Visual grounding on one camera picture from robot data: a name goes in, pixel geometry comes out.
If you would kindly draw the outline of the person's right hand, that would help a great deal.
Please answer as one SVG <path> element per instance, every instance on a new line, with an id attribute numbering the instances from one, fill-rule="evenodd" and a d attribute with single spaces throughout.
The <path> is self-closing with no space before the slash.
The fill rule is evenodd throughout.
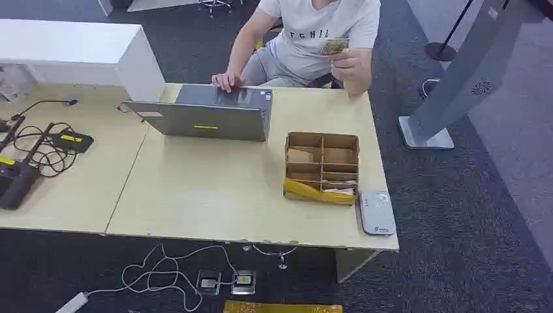
<path id="1" fill-rule="evenodd" d="M 211 82 L 226 93 L 231 93 L 234 89 L 241 87 L 243 84 L 240 75 L 234 72 L 213 74 L 211 76 Z"/>

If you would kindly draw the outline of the person's left hand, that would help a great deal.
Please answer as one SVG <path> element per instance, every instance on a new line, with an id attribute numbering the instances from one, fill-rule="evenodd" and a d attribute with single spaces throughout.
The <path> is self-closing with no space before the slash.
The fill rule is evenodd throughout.
<path id="1" fill-rule="evenodd" d="M 369 84 L 372 80 L 372 49 L 346 48 L 330 55 L 331 73 L 343 82 Z"/>

